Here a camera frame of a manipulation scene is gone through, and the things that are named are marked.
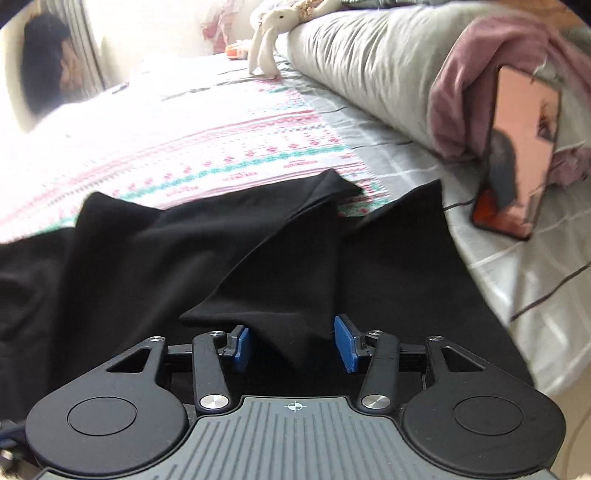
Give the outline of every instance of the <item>white stuffed animal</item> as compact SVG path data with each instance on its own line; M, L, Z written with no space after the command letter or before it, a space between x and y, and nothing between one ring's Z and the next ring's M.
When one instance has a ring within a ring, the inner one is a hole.
M340 0L302 0L290 7L274 8L261 14L248 51L248 73L252 75L259 67L269 77L280 77L273 57L277 37L301 23L336 12L340 7Z

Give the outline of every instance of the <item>black hair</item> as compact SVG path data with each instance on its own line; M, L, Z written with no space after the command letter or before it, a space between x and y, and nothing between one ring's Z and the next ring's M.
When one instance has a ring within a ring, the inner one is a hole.
M51 14L34 17L25 25L21 81L35 115L49 113L64 103L60 90L61 43L68 38L70 29Z
M504 210L517 200L517 155L508 135L492 130L488 158L488 180L495 192L496 207Z

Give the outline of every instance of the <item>gray gripper base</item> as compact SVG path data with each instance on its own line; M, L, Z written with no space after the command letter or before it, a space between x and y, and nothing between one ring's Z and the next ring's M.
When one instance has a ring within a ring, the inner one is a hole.
M160 463L126 480L460 480L416 454L391 420L353 411L344 398L244 399L201 418ZM43 472L38 480L59 480ZM541 471L531 480L556 480Z

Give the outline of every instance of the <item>smartphone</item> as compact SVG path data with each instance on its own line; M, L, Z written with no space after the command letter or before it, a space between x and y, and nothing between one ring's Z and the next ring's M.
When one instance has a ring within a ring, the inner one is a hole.
M509 66L499 69L496 105L472 223L528 240L556 150L560 92Z

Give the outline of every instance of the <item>pink cloth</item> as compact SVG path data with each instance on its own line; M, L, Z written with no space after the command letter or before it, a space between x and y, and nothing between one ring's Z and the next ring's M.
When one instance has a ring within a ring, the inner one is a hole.
M203 38L212 42L214 53L224 53L226 47L234 41L234 17L242 6L243 0L223 0L213 18L202 25Z
M547 59L591 108L591 59L557 30L525 15L474 20L454 45L429 94L428 121L443 158L484 153L499 66L534 73ZM591 149L560 152L553 158L550 183L568 185L590 168Z

